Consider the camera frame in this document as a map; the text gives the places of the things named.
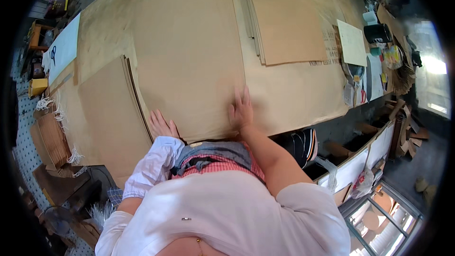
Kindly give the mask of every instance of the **scissors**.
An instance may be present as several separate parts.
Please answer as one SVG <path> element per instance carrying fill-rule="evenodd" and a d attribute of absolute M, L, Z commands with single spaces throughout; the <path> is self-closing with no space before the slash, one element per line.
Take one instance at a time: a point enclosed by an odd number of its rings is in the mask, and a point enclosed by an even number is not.
<path fill-rule="evenodd" d="M 367 101 L 367 93 L 365 92 L 364 84 L 362 83 L 362 91 L 360 92 L 362 95 L 361 103 L 365 103 Z"/>
<path fill-rule="evenodd" d="M 54 46 L 52 50 L 50 51 L 50 59 L 54 61 L 54 66 L 55 66 L 55 51 L 57 50 L 57 46 Z"/>

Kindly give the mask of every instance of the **blue checkered cloth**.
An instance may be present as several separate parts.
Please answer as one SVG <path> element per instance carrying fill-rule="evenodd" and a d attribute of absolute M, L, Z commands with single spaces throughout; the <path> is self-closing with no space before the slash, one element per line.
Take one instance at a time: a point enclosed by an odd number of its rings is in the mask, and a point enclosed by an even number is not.
<path fill-rule="evenodd" d="M 107 190 L 107 197 L 111 201 L 112 205 L 117 208 L 118 205 L 122 202 L 123 190 L 119 187 L 111 187 Z"/>

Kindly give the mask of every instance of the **right hand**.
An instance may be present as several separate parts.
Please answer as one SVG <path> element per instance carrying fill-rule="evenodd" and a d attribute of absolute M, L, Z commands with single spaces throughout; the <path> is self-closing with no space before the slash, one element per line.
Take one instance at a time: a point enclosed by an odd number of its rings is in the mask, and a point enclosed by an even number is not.
<path fill-rule="evenodd" d="M 235 88 L 235 107 L 229 105 L 229 123 L 238 131 L 253 123 L 253 106 L 248 86 L 245 86 L 243 91 L 243 100 L 240 98 L 238 88 Z"/>

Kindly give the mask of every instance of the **window frame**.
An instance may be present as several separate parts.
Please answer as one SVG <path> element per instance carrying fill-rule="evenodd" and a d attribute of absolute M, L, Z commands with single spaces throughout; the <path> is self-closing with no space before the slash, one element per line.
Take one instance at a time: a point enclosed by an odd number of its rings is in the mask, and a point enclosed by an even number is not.
<path fill-rule="evenodd" d="M 412 205 L 411 202 L 409 202 L 407 199 L 401 196 L 393 187 L 384 182 L 384 180 L 381 180 L 375 186 L 375 188 L 377 188 L 378 186 L 382 186 L 381 190 L 384 191 L 384 193 L 386 193 L 390 197 L 392 197 L 396 202 L 398 202 L 400 206 L 402 206 L 407 211 L 407 213 L 409 213 L 415 219 L 416 223 L 414 224 L 411 231 L 409 232 L 404 231 L 403 228 L 396 222 L 396 220 L 389 213 L 384 211 L 384 209 L 372 199 L 374 195 L 374 190 L 372 190 L 370 194 L 362 197 L 361 199 L 359 199 L 358 202 L 356 202 L 355 208 L 351 209 L 350 213 L 344 217 L 344 221 L 346 222 L 346 225 L 348 226 L 350 232 L 356 236 L 358 241 L 364 246 L 367 252 L 371 256 L 378 256 L 374 249 L 363 239 L 363 237 L 359 234 L 359 232 L 354 228 L 354 226 L 350 222 L 350 217 L 365 203 L 370 202 L 371 205 L 376 207 L 400 231 L 400 233 L 403 234 L 405 238 L 404 241 L 401 242 L 401 244 L 395 249 L 394 253 L 391 255 L 393 256 L 402 251 L 402 249 L 406 248 L 407 245 L 410 243 L 409 240 L 413 238 L 412 236 L 416 235 L 415 232 L 418 231 L 422 225 L 423 214 L 414 205 Z"/>

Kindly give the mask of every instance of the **hand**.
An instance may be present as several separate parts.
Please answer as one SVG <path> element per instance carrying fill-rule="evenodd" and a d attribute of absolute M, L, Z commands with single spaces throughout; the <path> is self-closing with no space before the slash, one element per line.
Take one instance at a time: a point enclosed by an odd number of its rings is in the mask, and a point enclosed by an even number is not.
<path fill-rule="evenodd" d="M 158 136 L 172 136 L 176 139 L 179 139 L 180 136 L 177 131 L 177 126 L 173 120 L 168 123 L 164 120 L 163 115 L 160 110 L 150 112 L 150 117 L 148 118 L 151 126 L 151 135 L 156 138 Z"/>
<path fill-rule="evenodd" d="M 250 92 L 248 86 L 243 91 L 243 100 L 240 99 L 240 92 L 235 89 L 235 108 L 229 105 L 229 123 L 236 130 L 253 123 L 253 106 L 250 101 Z"/>

